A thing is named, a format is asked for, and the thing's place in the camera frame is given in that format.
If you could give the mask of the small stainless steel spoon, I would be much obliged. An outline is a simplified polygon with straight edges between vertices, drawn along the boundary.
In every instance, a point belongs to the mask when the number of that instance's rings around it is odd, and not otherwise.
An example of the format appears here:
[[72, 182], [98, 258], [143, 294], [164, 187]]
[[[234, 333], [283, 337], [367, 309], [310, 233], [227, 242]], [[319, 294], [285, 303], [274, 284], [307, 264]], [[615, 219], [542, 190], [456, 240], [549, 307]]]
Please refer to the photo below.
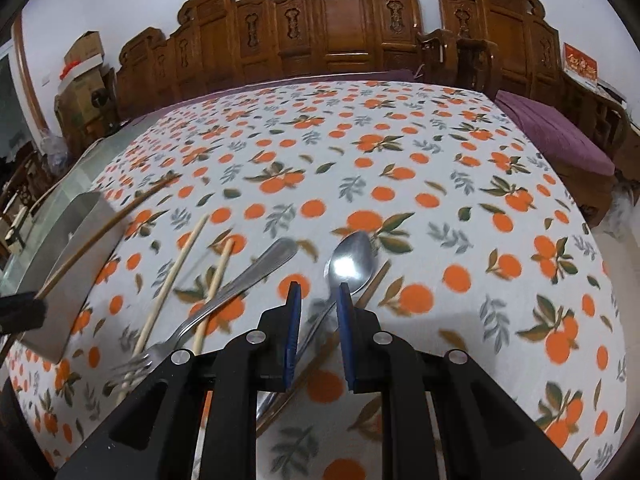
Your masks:
[[311, 314], [303, 329], [302, 341], [297, 346], [295, 364], [304, 358], [307, 349], [316, 338], [316, 333], [335, 306], [340, 285], [346, 283], [350, 292], [359, 292], [373, 278], [375, 269], [374, 249], [366, 232], [352, 232], [340, 241], [324, 269], [330, 296], [322, 304], [317, 302], [311, 307]]

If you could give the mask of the stainless steel fork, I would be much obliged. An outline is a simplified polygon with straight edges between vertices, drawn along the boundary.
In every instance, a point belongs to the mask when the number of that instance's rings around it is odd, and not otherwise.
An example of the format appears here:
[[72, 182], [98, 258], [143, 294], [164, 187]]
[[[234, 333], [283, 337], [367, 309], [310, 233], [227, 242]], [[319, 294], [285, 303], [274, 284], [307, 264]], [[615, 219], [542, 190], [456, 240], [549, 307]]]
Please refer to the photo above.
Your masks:
[[245, 292], [272, 272], [280, 269], [297, 254], [297, 251], [297, 243], [291, 237], [278, 238], [237, 278], [228, 285], [224, 285], [213, 299], [208, 300], [200, 310], [183, 321], [168, 339], [153, 344], [140, 356], [116, 366], [116, 374], [107, 382], [107, 385], [125, 390], [130, 389], [132, 384], [148, 376], [172, 352], [178, 350], [180, 341], [193, 327], [198, 326], [210, 314], [228, 304], [241, 292]]

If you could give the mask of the orange print tablecloth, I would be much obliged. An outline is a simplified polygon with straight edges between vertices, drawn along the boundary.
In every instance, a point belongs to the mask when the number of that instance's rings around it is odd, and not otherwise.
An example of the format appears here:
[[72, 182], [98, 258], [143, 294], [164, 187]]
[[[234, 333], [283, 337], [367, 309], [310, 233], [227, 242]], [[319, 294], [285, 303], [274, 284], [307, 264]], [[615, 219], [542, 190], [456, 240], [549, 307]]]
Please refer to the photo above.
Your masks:
[[122, 208], [170, 174], [129, 217], [61, 361], [10, 353], [8, 387], [35, 441], [11, 477], [62, 467], [113, 411], [107, 382], [204, 214], [151, 342], [204, 304], [224, 246], [235, 278], [281, 237], [297, 255], [213, 315], [204, 348], [255, 327], [292, 281], [305, 326], [329, 296], [332, 252], [361, 230], [392, 264], [369, 302], [384, 330], [421, 351], [468, 352], [584, 478], [612, 460], [626, 386], [608, 267], [559, 175], [486, 96], [373, 80], [223, 96], [168, 112], [89, 186]]

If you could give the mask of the stacked cardboard boxes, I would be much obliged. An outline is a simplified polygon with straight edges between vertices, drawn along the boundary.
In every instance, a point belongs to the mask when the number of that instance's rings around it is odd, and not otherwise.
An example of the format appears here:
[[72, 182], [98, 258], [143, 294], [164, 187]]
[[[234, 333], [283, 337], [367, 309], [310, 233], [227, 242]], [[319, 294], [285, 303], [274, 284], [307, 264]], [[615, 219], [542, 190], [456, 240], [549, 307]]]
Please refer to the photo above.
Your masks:
[[101, 37], [94, 30], [81, 35], [64, 55], [54, 112], [73, 159], [118, 124], [110, 88], [113, 71], [107, 72], [103, 62]]

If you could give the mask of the carved wooden sofa bench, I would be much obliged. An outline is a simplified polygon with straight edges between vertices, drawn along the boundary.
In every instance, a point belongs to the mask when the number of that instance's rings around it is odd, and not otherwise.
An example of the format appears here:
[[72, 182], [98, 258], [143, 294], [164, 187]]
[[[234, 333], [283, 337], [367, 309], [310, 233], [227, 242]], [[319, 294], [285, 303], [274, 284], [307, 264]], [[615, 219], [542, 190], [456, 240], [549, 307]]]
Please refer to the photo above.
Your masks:
[[452, 84], [459, 73], [454, 34], [424, 34], [419, 0], [186, 0], [177, 21], [122, 47], [123, 118], [283, 78], [410, 70]]

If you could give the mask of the red gift box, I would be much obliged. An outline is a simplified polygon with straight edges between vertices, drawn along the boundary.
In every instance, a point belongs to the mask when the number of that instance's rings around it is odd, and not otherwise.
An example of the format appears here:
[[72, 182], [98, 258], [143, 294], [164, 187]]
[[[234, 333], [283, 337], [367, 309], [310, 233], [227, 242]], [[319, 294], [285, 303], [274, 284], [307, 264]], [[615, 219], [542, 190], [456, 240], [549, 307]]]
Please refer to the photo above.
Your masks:
[[563, 53], [566, 70], [594, 84], [598, 81], [598, 63], [594, 58], [570, 44], [563, 44]]

